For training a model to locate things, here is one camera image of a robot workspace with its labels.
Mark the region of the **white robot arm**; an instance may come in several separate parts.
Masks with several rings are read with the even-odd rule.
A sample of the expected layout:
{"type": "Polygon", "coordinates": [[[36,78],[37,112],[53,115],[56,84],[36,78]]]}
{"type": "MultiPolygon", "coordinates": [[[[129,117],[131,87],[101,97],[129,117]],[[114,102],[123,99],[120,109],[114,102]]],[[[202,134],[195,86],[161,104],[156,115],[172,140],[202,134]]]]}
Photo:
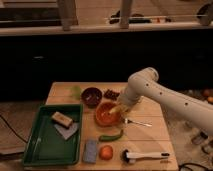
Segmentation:
{"type": "Polygon", "coordinates": [[[159,74],[152,67],[133,73],[120,93],[119,102],[132,108],[141,96],[145,96],[167,106],[213,136],[213,105],[168,89],[158,84],[158,79],[159,74]]]}

